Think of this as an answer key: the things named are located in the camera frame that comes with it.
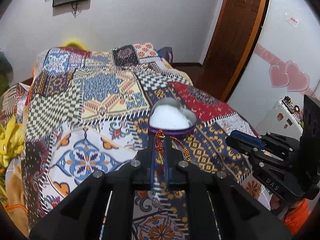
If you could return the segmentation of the orange cloth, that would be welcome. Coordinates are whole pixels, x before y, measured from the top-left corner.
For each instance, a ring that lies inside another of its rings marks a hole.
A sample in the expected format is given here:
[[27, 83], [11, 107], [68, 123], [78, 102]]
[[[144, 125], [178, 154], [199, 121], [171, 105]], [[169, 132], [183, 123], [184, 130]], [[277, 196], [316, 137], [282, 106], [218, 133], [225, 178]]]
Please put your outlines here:
[[287, 206], [275, 194], [272, 194], [270, 208], [271, 212], [289, 228], [292, 236], [299, 232], [309, 216], [309, 203], [305, 198]]

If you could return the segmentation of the brown wooden door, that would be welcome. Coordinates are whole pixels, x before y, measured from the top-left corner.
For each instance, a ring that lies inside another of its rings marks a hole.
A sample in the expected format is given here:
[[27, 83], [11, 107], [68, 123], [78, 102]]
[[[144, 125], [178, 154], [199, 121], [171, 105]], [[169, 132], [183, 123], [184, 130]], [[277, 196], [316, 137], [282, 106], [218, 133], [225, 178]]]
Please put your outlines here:
[[267, 0], [223, 0], [197, 87], [227, 101], [252, 55]]

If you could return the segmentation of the white red wall sticker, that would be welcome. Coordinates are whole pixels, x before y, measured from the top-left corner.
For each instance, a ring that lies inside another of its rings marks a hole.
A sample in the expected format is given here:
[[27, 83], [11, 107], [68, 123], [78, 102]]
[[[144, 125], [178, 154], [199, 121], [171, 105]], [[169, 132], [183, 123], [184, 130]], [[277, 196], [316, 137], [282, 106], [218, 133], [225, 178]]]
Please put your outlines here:
[[287, 23], [291, 24], [292, 26], [294, 26], [295, 28], [297, 28], [300, 23], [299, 18], [293, 16], [292, 14], [290, 14], [288, 12], [285, 13], [285, 21]]

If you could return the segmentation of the grey purple bag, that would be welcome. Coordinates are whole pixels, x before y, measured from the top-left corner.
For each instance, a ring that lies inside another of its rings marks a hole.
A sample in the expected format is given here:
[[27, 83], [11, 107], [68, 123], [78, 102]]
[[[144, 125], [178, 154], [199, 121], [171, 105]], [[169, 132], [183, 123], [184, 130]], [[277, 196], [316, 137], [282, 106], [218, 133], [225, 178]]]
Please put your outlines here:
[[167, 63], [172, 64], [173, 62], [173, 52], [171, 47], [163, 47], [157, 50], [159, 57], [165, 59]]

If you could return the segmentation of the yellow jacket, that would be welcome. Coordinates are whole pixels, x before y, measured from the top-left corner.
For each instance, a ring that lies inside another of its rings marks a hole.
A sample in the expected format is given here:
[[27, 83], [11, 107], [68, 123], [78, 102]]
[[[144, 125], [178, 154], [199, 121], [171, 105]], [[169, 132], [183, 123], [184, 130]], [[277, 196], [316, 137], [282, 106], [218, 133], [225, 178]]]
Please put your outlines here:
[[5, 173], [11, 160], [22, 153], [24, 149], [24, 131], [22, 124], [13, 114], [6, 126], [1, 124], [1, 202], [7, 199], [5, 191]]

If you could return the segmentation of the pink heart wall decal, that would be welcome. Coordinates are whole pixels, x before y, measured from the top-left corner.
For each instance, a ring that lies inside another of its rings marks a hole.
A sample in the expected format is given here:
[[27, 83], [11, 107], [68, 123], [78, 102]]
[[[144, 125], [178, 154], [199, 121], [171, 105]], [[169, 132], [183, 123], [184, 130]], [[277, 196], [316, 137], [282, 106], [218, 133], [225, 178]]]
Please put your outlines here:
[[310, 88], [309, 76], [300, 71], [294, 61], [284, 62], [259, 44], [254, 53], [270, 64], [268, 72], [272, 88], [286, 88], [288, 92], [299, 92], [303, 95], [317, 97], [315, 90]]

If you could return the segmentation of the white suitcase with stickers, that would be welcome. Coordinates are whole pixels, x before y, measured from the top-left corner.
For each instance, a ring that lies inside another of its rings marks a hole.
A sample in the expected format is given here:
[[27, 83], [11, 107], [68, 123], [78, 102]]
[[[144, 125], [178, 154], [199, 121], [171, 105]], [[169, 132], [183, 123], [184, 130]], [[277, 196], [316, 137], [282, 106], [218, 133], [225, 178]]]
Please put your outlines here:
[[258, 134], [271, 132], [299, 140], [303, 133], [299, 106], [288, 96], [279, 99], [255, 130]]

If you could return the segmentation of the colourful patchwork bedspread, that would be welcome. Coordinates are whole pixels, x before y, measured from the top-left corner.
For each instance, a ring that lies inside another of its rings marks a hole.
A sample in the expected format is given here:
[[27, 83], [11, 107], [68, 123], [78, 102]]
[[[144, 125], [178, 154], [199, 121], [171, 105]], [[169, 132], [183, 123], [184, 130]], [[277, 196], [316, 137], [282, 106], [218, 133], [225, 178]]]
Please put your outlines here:
[[163, 98], [195, 114], [174, 148], [206, 172], [225, 171], [254, 198], [264, 190], [247, 158], [226, 144], [233, 130], [253, 135], [249, 123], [169, 67], [151, 43], [106, 52], [50, 48], [37, 56], [33, 78], [23, 116], [29, 229], [94, 171], [115, 171], [146, 148], [152, 107]]

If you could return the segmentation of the purple heart jewelry box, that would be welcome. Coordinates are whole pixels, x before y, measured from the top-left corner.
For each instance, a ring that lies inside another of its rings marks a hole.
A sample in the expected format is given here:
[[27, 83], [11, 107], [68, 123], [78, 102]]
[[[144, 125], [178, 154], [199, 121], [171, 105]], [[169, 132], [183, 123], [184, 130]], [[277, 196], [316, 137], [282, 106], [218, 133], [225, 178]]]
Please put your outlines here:
[[148, 133], [155, 135], [162, 130], [165, 135], [184, 137], [190, 134], [197, 123], [197, 116], [182, 106], [175, 98], [164, 97], [151, 109], [148, 119]]

